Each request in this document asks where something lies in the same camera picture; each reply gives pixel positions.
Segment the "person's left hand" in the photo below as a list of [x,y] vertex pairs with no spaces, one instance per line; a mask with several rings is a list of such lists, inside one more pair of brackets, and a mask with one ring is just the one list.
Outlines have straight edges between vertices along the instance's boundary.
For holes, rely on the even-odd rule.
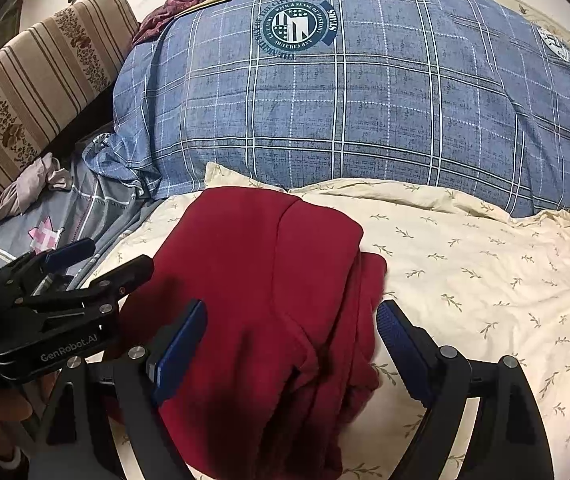
[[0,479],[27,479],[29,458],[6,427],[34,414],[32,404],[16,387],[0,388]]

